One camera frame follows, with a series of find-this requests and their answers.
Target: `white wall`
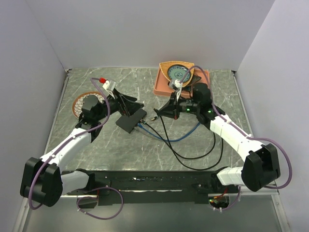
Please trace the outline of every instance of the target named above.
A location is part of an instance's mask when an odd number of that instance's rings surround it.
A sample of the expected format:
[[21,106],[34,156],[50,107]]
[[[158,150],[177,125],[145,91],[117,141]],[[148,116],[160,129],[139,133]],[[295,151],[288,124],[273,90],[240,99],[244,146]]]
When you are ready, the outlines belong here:
[[0,7],[0,225],[12,231],[24,165],[44,152],[64,69],[24,0]]
[[236,70],[274,0],[26,0],[65,67]]
[[[255,136],[288,152],[291,184],[280,190],[292,231],[309,230],[309,1],[276,0],[237,71]],[[281,155],[282,178],[287,178]]]

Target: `orange tray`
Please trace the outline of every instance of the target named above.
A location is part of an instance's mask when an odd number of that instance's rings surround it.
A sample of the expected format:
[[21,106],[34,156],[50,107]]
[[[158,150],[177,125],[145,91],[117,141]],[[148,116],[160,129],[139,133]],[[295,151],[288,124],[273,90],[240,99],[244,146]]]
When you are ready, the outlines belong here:
[[[209,72],[207,70],[204,70],[207,78],[208,78],[208,82],[210,83],[210,79],[209,79]],[[204,74],[202,73],[201,70],[194,70],[194,74],[197,76],[200,76],[202,79],[200,79],[197,83],[205,83],[207,84]],[[155,80],[155,84],[154,84],[154,94],[155,95],[159,95],[159,96],[170,96],[171,93],[174,91],[172,90],[169,86],[169,81],[165,78],[165,76],[163,75],[163,73],[161,72],[161,69],[159,69],[158,74],[156,76],[156,80]],[[182,97],[184,98],[189,98],[189,92],[188,91],[182,91]]]

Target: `black cable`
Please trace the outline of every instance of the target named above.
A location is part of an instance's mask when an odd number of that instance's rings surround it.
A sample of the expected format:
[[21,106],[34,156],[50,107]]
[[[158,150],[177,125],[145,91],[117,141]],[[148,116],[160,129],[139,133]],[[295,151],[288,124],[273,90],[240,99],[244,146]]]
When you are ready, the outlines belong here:
[[[167,137],[167,141],[169,141],[169,137],[168,137],[168,135],[167,135],[167,131],[166,131],[166,128],[165,128],[165,124],[164,124],[164,122],[163,122],[162,117],[160,117],[160,118],[161,118],[161,122],[162,122],[162,125],[163,125],[163,128],[164,128],[165,135],[166,135],[166,137]],[[144,123],[145,125],[147,125],[150,129],[152,129],[152,130],[164,141],[163,137],[162,137],[152,126],[150,126],[147,122],[143,122],[143,123]],[[174,149],[172,148],[170,142],[169,142],[169,143],[167,143],[166,141],[164,141],[164,142],[165,142],[165,144],[171,149],[171,151],[173,152],[173,154],[174,154],[174,156],[176,157],[176,159],[178,160],[178,162],[181,163],[184,167],[186,167],[186,168],[188,168],[188,169],[191,169],[191,170],[195,170],[195,171],[205,171],[205,170],[209,170],[209,169],[211,169],[211,168],[217,166],[217,165],[220,163],[221,159],[222,159],[222,155],[223,155],[223,139],[222,139],[222,138],[221,138],[221,154],[220,154],[219,160],[218,160],[213,166],[208,167],[208,168],[203,168],[203,169],[191,168],[191,167],[185,165],[184,163],[182,163],[181,160],[178,158],[176,152],[175,152]]]
[[185,91],[188,92],[189,93],[189,97],[192,98],[191,91],[190,90],[185,90]]
[[196,159],[203,158],[203,157],[209,155],[209,154],[213,151],[214,147],[216,146],[216,136],[215,136],[215,133],[213,133],[213,145],[212,145],[212,148],[210,149],[209,152],[207,152],[205,155],[202,155],[202,156],[198,156],[198,157],[194,157],[194,158],[187,158],[187,157],[184,157],[184,156],[178,154],[169,144],[166,143],[166,140],[165,140],[165,144],[166,144],[173,152],[175,152],[177,156],[179,156],[180,158],[183,158],[183,159],[185,159],[185,160],[196,160]]

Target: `wire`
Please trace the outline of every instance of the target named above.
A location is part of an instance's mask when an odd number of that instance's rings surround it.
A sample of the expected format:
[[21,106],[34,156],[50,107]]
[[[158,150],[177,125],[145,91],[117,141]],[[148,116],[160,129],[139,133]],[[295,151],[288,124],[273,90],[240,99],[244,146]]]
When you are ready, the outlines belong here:
[[143,131],[140,127],[135,127],[134,130],[142,133],[145,136],[148,136],[151,139],[155,139],[157,141],[162,141],[162,139],[160,139],[160,137],[159,138],[153,137],[151,134],[148,134],[146,131]]
[[[198,68],[202,71],[205,79],[206,79],[206,82],[207,82],[207,85],[208,85],[208,88],[210,90],[210,93],[211,93],[211,99],[213,100],[213,96],[212,96],[212,90],[211,90],[211,86],[210,86],[210,83],[209,83],[209,80],[207,78],[207,75],[205,73],[205,71],[198,65],[194,65],[192,66],[190,69],[188,69],[186,71],[186,73],[184,74],[183,78],[180,80],[180,83],[183,82],[184,78],[189,74],[189,72],[193,69],[193,68]],[[213,110],[215,111],[215,113],[224,121],[224,122],[227,122],[227,119],[224,118],[217,110],[217,107],[215,106],[214,102],[212,101],[211,103],[212,105],[212,108]],[[286,153],[286,151],[283,149],[283,147],[278,144],[276,141],[272,140],[272,139],[268,139],[268,138],[253,138],[251,136],[249,136],[247,133],[245,133],[241,128],[239,128],[235,123],[233,122],[229,122],[229,124],[234,127],[239,133],[241,133],[243,136],[245,136],[247,139],[249,140],[254,140],[254,141],[267,141],[267,142],[270,142],[272,144],[274,144],[283,154],[287,164],[288,164],[288,168],[289,168],[289,176],[288,176],[288,179],[287,181],[281,185],[281,186],[276,186],[276,187],[272,187],[272,186],[265,186],[265,188],[268,188],[268,189],[282,189],[282,188],[285,188],[289,185],[289,183],[291,182],[292,180],[292,176],[293,176],[293,171],[292,171],[292,165],[291,165],[291,161],[289,159],[289,156],[288,154]]]
[[235,200],[234,200],[227,208],[220,208],[220,209],[213,208],[213,209],[214,209],[214,210],[217,210],[217,211],[224,211],[224,210],[228,210],[228,209],[232,208],[233,205],[235,205],[235,203],[236,203],[237,201],[239,201],[240,193],[241,193],[241,187],[238,186],[238,193],[237,193],[237,196],[236,196]]
[[219,199],[221,199],[226,193],[227,193],[227,188],[224,190],[224,193],[223,193],[223,194],[221,194],[220,196],[215,196],[215,197],[213,197],[213,198],[216,199],[216,200],[219,200]]
[[93,217],[93,218],[95,218],[95,219],[99,219],[99,220],[109,220],[109,219],[113,219],[113,218],[116,217],[118,214],[120,214],[122,208],[124,207],[124,198],[123,198],[123,196],[121,195],[120,191],[118,191],[117,189],[112,188],[112,187],[100,187],[100,188],[95,188],[95,189],[93,189],[93,190],[90,190],[89,192],[96,191],[96,190],[99,190],[99,189],[110,189],[110,190],[113,190],[113,191],[115,191],[115,192],[117,192],[117,193],[119,194],[120,199],[121,199],[121,205],[120,205],[120,208],[119,208],[119,210],[117,211],[117,213],[115,213],[115,214],[114,214],[113,216],[111,216],[111,217],[103,217],[103,218],[102,218],[102,217],[95,216],[95,215],[93,215],[93,214],[91,214],[91,213],[88,213],[88,212],[84,211],[83,209],[81,209],[81,208],[79,207],[79,202],[80,202],[81,200],[83,200],[83,199],[93,199],[93,200],[96,200],[96,199],[97,199],[96,197],[82,197],[82,198],[80,198],[80,199],[76,202],[76,206],[77,206],[77,208],[78,208],[78,211],[81,211],[82,213],[84,213],[84,214],[86,214],[86,215],[88,215],[88,216],[91,216],[91,217]]
[[213,151],[213,149],[214,149],[214,147],[215,147],[215,145],[216,145],[216,136],[215,136],[215,133],[213,133],[213,145],[212,145],[212,148],[210,149],[210,151],[209,152],[207,152],[205,155],[202,155],[202,156],[199,156],[199,157],[194,157],[194,158],[187,158],[187,157],[184,157],[184,156],[182,156],[182,155],[180,155],[180,154],[178,154],[169,144],[167,144],[167,140],[163,140],[164,142],[165,142],[165,144],[177,155],[177,156],[179,156],[180,158],[182,158],[182,159],[185,159],[185,160],[196,160],[196,159],[200,159],[200,158],[203,158],[203,157],[205,157],[205,156],[207,156],[208,154],[210,154],[212,151]]
[[[145,127],[143,127],[140,123],[137,124],[140,128],[142,128],[144,131],[146,131],[147,133],[151,134],[153,137],[162,140],[160,137],[156,136],[155,134],[151,133],[149,130],[147,130]],[[185,134],[183,137],[179,138],[179,139],[174,139],[174,140],[170,140],[170,142],[179,142],[182,139],[185,139],[186,137],[188,137],[190,134],[192,134],[192,132],[194,132],[197,127],[200,125],[200,123],[197,123],[195,127],[193,127],[187,134]]]
[[188,92],[189,93],[189,97],[192,98],[191,91],[190,90],[185,90],[185,91]]
[[105,100],[106,102],[106,107],[107,107],[107,115],[106,115],[106,118],[105,120],[97,125],[96,127],[94,128],[91,128],[89,130],[86,130],[86,131],[83,131],[81,133],[78,133],[72,137],[70,137],[69,139],[65,140],[55,151],[54,153],[42,164],[42,166],[39,168],[39,170],[37,171],[37,173],[35,174],[34,178],[33,178],[33,181],[31,183],[31,186],[30,186],[30,190],[29,190],[29,195],[28,195],[28,202],[29,202],[29,207],[30,209],[32,210],[36,210],[38,208],[40,208],[42,206],[42,204],[39,204],[38,206],[33,206],[32,204],[32,195],[33,195],[33,190],[34,190],[34,186],[41,174],[41,171],[44,169],[44,167],[53,159],[56,157],[56,154],[58,154],[69,142],[71,142],[73,139],[85,134],[85,133],[89,133],[89,132],[92,132],[98,128],[101,128],[103,127],[103,125],[108,121],[108,119],[110,118],[110,115],[111,115],[111,109],[110,109],[110,104],[107,100],[107,97],[105,96],[105,94],[103,93],[103,91],[101,90],[101,88],[94,82],[94,80],[99,80],[98,78],[91,78],[90,81],[92,82],[92,84],[97,88],[97,90],[100,92],[100,94],[102,95],[103,99]]
[[[146,124],[150,129],[152,129],[152,130],[163,140],[162,136],[161,136],[152,126],[150,126],[147,122],[144,122],[144,124]],[[171,146],[170,143],[168,144],[166,141],[164,141],[164,142],[165,142],[165,144],[171,149],[171,151],[173,152],[173,154],[174,154],[175,158],[178,160],[178,162],[179,162],[181,165],[183,165],[184,167],[186,167],[186,168],[188,168],[188,169],[191,169],[191,170],[195,170],[195,171],[205,171],[205,170],[211,169],[211,168],[217,166],[218,163],[220,163],[220,161],[221,161],[221,159],[222,159],[222,155],[223,155],[223,139],[221,139],[221,144],[222,144],[222,146],[221,146],[221,154],[220,154],[219,160],[218,160],[213,166],[208,167],[208,168],[203,168],[203,169],[191,168],[191,167],[185,165],[184,163],[181,162],[181,160],[178,158],[178,156],[181,157],[181,158],[183,158],[183,159],[186,159],[186,160],[189,160],[189,159],[190,159],[190,160],[196,160],[196,159],[200,159],[200,158],[202,158],[202,157],[208,155],[210,152],[208,152],[207,154],[205,154],[205,155],[203,155],[203,156],[200,156],[200,157],[186,158],[186,157],[180,156],[180,155],[172,148],[172,146]]]

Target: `gray marble table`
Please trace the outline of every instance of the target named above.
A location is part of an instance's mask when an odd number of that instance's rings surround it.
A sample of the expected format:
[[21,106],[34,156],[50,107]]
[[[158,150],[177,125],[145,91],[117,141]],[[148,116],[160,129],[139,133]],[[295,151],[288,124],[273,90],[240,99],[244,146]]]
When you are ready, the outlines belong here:
[[[150,121],[155,116],[153,108],[159,108],[166,103],[168,97],[153,94],[153,86],[157,69],[153,68],[97,68],[73,69],[69,71],[68,84],[60,105],[55,126],[48,145],[48,151],[65,139],[77,118],[72,113],[72,103],[76,97],[88,91],[95,91],[90,77],[104,77],[115,80],[116,88],[127,95],[138,98],[145,104],[148,121],[160,134],[164,134],[160,120]],[[221,107],[230,118],[246,132],[249,132],[245,113],[241,105],[237,87],[228,70],[210,70],[211,88],[214,102]],[[128,134],[117,127],[115,121],[119,113],[111,115],[104,125],[98,138],[82,149],[67,165],[67,170],[83,168],[88,170],[138,170],[138,171],[177,171],[188,170],[175,159],[170,149],[162,142],[134,130]],[[164,119],[170,139],[185,135],[196,124],[194,115],[181,114],[178,120]],[[196,157],[207,152],[213,143],[212,132],[204,126],[199,126],[189,137],[173,143],[174,149],[183,156]],[[217,136],[216,147],[211,154],[200,160],[184,161],[194,168],[206,168],[217,162],[220,156],[221,140]],[[221,162],[212,170],[224,166],[237,167],[243,164],[240,156],[224,142],[224,152]]]

